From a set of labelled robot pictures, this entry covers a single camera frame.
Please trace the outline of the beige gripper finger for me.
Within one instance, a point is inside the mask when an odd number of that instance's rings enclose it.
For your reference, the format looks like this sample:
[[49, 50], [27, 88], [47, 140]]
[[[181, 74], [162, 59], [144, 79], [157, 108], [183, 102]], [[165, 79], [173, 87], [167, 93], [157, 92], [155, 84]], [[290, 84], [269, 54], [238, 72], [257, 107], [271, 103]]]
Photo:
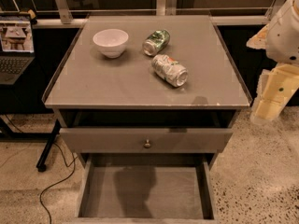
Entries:
[[265, 124], [277, 119], [298, 89], [298, 65], [278, 63], [272, 70], [264, 69], [259, 77], [250, 121]]

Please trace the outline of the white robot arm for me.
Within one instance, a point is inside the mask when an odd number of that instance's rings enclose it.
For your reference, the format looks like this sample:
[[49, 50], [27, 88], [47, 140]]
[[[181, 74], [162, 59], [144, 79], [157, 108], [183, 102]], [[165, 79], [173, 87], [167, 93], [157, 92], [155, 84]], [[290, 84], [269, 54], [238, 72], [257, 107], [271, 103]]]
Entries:
[[250, 114], [251, 122], [265, 124], [278, 118], [299, 89], [299, 0], [287, 0], [246, 46], [264, 49], [277, 63], [260, 74]]

